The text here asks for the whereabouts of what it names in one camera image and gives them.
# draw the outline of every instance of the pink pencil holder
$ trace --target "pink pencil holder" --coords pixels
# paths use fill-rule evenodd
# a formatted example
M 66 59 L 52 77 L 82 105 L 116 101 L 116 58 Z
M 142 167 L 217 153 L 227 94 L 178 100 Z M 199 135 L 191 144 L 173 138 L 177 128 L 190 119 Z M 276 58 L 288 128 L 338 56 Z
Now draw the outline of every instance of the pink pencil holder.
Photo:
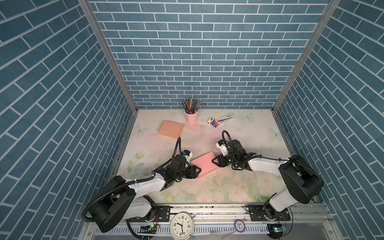
M 185 120 L 188 124 L 196 124 L 197 123 L 197 116 L 199 115 L 199 112 L 195 112 L 194 114 L 188 114 L 184 112 Z

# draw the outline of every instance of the alarm clock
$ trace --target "alarm clock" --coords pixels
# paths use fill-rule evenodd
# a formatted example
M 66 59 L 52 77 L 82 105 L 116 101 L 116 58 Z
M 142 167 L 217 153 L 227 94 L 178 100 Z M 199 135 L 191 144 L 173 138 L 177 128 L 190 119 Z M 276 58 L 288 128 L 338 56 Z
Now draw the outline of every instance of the alarm clock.
M 176 240 L 187 240 L 191 237 L 193 230 L 193 219 L 186 212 L 179 212 L 170 222 L 170 233 Z

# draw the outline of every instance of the wall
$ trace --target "wall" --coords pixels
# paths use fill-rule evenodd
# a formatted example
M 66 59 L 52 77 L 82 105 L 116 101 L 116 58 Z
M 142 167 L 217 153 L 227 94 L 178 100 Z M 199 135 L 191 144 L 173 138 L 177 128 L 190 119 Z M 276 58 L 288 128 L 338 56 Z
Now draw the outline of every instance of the wall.
M 76 0 L 0 11 L 0 239 L 72 239 L 131 110 Z
M 383 11 L 342 0 L 278 109 L 345 239 L 383 239 Z
M 91 0 L 140 108 L 271 108 L 328 0 Z

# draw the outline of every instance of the floral pattern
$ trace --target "floral pattern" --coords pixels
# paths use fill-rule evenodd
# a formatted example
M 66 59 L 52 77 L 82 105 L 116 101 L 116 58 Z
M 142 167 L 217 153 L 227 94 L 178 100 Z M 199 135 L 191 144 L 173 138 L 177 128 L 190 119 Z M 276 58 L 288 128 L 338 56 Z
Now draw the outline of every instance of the floral pattern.
M 185 125 L 181 134 L 181 149 L 193 153 L 192 159 L 220 150 L 215 143 L 221 132 L 227 130 L 232 139 L 241 142 L 247 152 L 257 152 L 270 157 L 287 157 L 289 151 L 277 125 L 268 110 L 199 110 L 199 121 Z M 212 127 L 206 123 L 209 116 L 221 117 L 228 113 L 236 118 Z M 173 153 L 176 139 L 158 134 L 163 120 L 185 124 L 182 110 L 140 110 L 122 158 L 118 175 L 125 179 L 137 179 L 151 175 L 151 171 L 166 162 Z M 244 126 L 244 122 L 253 122 Z M 233 171 L 230 166 L 219 168 L 198 179 L 183 179 L 171 187 L 149 194 L 157 203 L 183 202 L 264 202 L 284 187 L 280 176 L 260 171 Z

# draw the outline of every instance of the floral tablecloth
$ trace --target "floral tablecloth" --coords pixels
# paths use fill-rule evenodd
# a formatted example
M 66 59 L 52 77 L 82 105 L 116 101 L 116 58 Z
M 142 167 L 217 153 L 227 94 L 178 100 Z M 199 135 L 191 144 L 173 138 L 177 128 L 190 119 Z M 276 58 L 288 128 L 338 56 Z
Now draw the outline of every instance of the floral tablecloth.
M 217 119 L 228 113 L 236 118 L 217 128 L 207 124 L 208 117 Z M 186 124 L 183 110 L 139 111 L 118 175 L 125 179 L 144 177 L 170 158 L 176 139 L 158 133 L 163 120 Z M 222 139 L 223 130 L 227 130 L 232 139 L 239 140 L 247 152 L 269 157 L 290 156 L 269 110 L 199 110 L 198 123 L 184 126 L 181 149 L 191 151 L 192 159 L 210 151 L 218 155 L 220 150 L 215 144 Z M 280 176 L 259 171 L 239 172 L 227 166 L 199 179 L 175 182 L 150 196 L 158 203 L 264 202 L 283 187 Z

